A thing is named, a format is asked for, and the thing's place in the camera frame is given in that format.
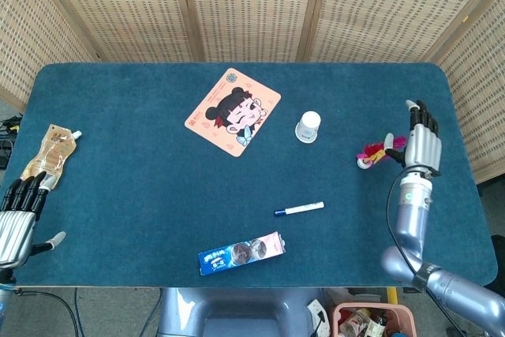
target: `mouse pad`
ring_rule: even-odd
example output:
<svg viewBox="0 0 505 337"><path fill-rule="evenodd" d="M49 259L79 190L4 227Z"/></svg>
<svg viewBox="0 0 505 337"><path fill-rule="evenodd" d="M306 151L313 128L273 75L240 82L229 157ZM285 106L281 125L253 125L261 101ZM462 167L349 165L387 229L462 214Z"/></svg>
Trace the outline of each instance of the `mouse pad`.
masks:
<svg viewBox="0 0 505 337"><path fill-rule="evenodd" d="M236 69L228 69L184 125L238 157L280 99L279 93Z"/></svg>

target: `white marker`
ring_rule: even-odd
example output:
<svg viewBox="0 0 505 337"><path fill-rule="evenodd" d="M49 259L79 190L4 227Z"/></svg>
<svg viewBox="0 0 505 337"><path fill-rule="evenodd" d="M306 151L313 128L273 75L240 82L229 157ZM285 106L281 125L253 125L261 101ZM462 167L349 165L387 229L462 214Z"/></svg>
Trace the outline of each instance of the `white marker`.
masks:
<svg viewBox="0 0 505 337"><path fill-rule="evenodd" d="M274 215L275 216L291 215L292 213L306 212L306 211L311 211L313 209L319 209L319 208L324 208L324 203L322 201L320 201L318 203L307 204L307 205L299 205L298 207L279 209L278 211L274 212Z"/></svg>

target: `white paper cup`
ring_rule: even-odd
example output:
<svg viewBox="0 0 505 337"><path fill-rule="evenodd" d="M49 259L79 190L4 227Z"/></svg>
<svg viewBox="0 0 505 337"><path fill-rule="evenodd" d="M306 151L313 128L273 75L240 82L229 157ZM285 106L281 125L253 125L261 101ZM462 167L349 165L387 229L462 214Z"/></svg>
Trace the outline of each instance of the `white paper cup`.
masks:
<svg viewBox="0 0 505 337"><path fill-rule="evenodd" d="M301 120L294 129L298 140L305 144L314 142L317 138L317 130L321 124L321 117L317 112L310 110L301 116Z"/></svg>

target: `cartoon girl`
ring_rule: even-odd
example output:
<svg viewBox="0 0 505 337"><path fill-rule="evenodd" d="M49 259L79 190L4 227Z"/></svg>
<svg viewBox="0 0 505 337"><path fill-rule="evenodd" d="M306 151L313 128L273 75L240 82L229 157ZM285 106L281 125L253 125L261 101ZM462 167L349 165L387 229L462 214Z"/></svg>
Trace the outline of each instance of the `cartoon girl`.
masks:
<svg viewBox="0 0 505 337"><path fill-rule="evenodd" d="M237 135L239 144L247 146L253 138L255 124L260 124L261 117L266 114L267 110L261 108L261 100L253 99L248 91L236 87L217 107L209 107L205 117L215 120L214 126L218 128L224 125L229 134Z"/></svg>

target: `basket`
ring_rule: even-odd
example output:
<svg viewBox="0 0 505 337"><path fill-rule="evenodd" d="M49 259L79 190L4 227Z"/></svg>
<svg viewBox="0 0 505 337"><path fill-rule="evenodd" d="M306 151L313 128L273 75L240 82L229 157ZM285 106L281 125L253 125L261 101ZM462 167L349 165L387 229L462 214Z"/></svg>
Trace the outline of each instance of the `basket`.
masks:
<svg viewBox="0 0 505 337"><path fill-rule="evenodd" d="M413 315L410 309L400 304L389 303L342 303L337 305L331 314L331 335L339 335L340 310L348 309L353 312L359 308L383 309L386 311L388 322L386 324L385 336L391 335L395 331L405 333L409 337L417 337L416 325L413 322Z"/></svg>

